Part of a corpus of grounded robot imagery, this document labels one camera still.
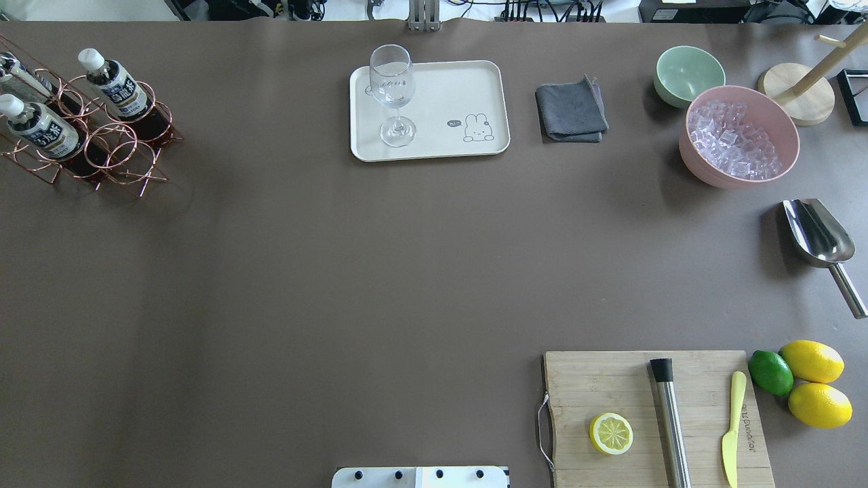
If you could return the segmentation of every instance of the dark bottle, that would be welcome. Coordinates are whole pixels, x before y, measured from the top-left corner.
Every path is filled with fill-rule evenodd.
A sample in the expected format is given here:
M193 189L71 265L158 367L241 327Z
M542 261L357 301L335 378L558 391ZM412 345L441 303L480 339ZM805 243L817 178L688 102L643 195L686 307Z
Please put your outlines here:
M88 81L102 93L109 112L135 131L142 142L159 148L172 138L166 117L152 109L154 101L141 89L132 76L112 59L106 59L96 49L85 49L78 61L88 71Z
M66 93L60 93L60 89L44 77L30 72L10 52L0 53L0 90L25 102L42 103L57 114L79 115L82 112L80 103Z
M0 113L9 119L6 124L15 134L34 146L49 159L81 176L85 181L98 183L106 174L90 165L81 150L85 135L41 103L22 102L20 98L4 93L0 95ZM87 146L87 157L104 165L109 154L95 144Z

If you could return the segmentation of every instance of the towel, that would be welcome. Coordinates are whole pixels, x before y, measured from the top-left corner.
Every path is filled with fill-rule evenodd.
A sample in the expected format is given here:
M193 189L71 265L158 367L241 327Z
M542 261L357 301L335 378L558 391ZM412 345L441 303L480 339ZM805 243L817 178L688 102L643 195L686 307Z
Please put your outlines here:
M558 142L600 142L608 130L600 87L587 76L578 83L544 84L536 89L546 134Z

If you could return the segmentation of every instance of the yellow lemon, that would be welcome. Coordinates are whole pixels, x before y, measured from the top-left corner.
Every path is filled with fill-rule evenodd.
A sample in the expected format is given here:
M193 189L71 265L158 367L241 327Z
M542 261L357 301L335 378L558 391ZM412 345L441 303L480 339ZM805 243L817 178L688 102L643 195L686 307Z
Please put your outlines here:
M832 383L844 371L838 351L813 340L794 340L780 348L792 376L815 383Z
M847 395L822 383L802 383L793 388L789 406L796 419L821 429L840 427L853 416Z
M591 444L600 452L623 454L633 445L633 427L617 413L601 413L591 421Z

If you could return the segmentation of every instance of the white bottle cap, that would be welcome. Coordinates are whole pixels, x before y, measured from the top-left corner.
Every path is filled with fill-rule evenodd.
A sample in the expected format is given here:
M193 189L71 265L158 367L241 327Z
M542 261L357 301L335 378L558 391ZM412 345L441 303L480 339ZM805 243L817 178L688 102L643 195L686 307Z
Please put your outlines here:
M0 114L7 117L17 117L24 112L24 102L10 93L0 95Z
M87 48L82 49L82 52L78 53L78 62L81 63L87 71L95 71L105 64L106 58L102 57L100 51L94 48Z

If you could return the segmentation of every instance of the white metal plate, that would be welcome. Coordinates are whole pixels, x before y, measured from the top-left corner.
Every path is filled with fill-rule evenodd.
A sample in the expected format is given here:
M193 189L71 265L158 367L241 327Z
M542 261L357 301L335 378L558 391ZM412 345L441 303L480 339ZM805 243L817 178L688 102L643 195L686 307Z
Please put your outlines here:
M499 466L341 468L332 477L332 488L509 488L508 472Z
M365 162L493 155L510 145L500 69L491 61L414 64L416 94L401 109L416 139L387 146L379 130L394 115L371 95L368 67L350 75L350 148Z

